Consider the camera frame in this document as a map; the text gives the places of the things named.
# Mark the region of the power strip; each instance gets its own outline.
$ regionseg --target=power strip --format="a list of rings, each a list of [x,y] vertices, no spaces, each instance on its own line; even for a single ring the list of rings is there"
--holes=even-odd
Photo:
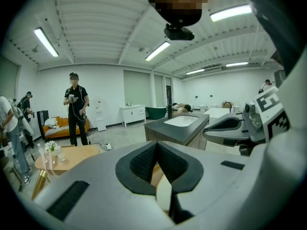
[[[111,144],[110,143],[107,143],[104,145],[105,149],[107,150],[112,150],[112,147],[111,147]]]

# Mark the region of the wooden table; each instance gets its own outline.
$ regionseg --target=wooden table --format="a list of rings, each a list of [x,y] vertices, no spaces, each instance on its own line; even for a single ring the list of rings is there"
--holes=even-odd
[[[104,150],[99,149],[95,145],[87,145],[82,147],[75,147],[75,146],[62,147],[62,152],[64,153],[66,160],[64,162],[61,162],[59,159],[57,160],[57,163],[52,168],[54,174],[56,175],[61,175],[65,173],[66,171],[72,169],[74,166],[76,166],[83,160],[92,157],[94,155],[97,155],[99,153],[102,153],[104,152]],[[35,161],[35,167],[41,172],[37,179],[32,194],[32,200],[43,189],[46,179],[49,181],[47,174],[48,173],[52,174],[51,170],[48,169],[49,168],[48,164],[46,164],[47,172],[45,171],[43,163],[44,161],[42,160],[41,156]]]

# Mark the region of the sink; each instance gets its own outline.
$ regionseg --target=sink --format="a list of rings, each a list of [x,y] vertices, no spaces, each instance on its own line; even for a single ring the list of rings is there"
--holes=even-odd
[[[137,105],[125,106],[125,107],[121,107],[121,108],[126,109],[126,108],[140,107],[140,106],[141,106],[140,104],[137,104]]]
[[[164,123],[168,125],[178,126],[178,127],[186,127],[186,126],[193,124],[197,119],[198,117],[179,116],[179,117],[171,118],[165,121]]]

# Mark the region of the jeans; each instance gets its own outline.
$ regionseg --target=jeans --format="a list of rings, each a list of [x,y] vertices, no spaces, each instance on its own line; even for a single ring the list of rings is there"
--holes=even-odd
[[[85,122],[83,122],[82,120],[84,120],[84,115],[80,116],[79,113],[77,114],[77,116],[74,113],[68,114],[69,136],[71,137],[72,145],[77,146],[76,124],[78,124],[79,126],[82,145],[88,145],[84,128]]]
[[[15,129],[8,132],[10,140],[12,142],[13,150],[16,155],[17,161],[20,165],[20,170],[23,176],[29,176],[29,165],[27,159],[24,156],[23,148],[20,144],[20,128],[17,125]]]

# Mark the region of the black pants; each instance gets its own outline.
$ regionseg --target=black pants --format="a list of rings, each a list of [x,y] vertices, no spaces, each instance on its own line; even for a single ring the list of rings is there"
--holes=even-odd
[[[26,134],[24,134],[24,136],[27,139],[27,142],[29,143],[29,146],[33,148],[34,147],[33,137],[29,136],[29,135],[26,135]]]
[[[84,128],[85,122],[83,122],[82,120],[84,120],[84,116],[80,116],[79,113],[77,114],[77,116],[74,113],[68,114],[69,136],[71,137],[72,145],[77,146],[76,124],[78,124],[79,126],[82,145],[88,145]]]
[[[26,119],[26,120],[28,121],[29,125],[31,126],[30,119]],[[33,137],[31,135],[27,135],[26,133],[24,134],[24,136],[25,136],[29,146],[33,148],[34,147]]]

